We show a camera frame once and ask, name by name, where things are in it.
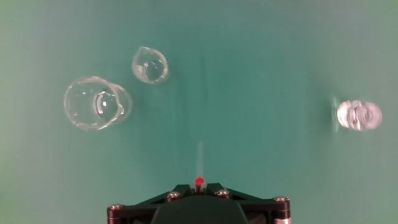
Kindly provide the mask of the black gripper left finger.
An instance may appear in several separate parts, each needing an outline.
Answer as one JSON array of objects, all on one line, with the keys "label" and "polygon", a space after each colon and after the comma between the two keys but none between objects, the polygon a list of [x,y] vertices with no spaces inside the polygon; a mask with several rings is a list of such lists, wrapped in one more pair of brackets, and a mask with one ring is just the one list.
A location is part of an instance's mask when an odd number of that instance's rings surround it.
[{"label": "black gripper left finger", "polygon": [[195,195],[195,184],[177,185],[173,190],[152,197],[136,205],[123,205],[120,203],[107,208],[107,224],[132,223],[137,218],[153,217],[156,210],[167,202]]}]

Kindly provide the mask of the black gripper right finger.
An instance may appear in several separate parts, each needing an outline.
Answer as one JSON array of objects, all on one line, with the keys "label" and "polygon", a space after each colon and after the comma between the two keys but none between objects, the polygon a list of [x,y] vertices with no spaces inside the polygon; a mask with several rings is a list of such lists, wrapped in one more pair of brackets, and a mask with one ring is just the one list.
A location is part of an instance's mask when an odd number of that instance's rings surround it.
[{"label": "black gripper right finger", "polygon": [[201,193],[221,197],[236,202],[245,216],[262,213],[266,223],[291,224],[290,199],[285,196],[276,196],[269,199],[255,197],[233,189],[223,187],[219,183],[202,184]]}]

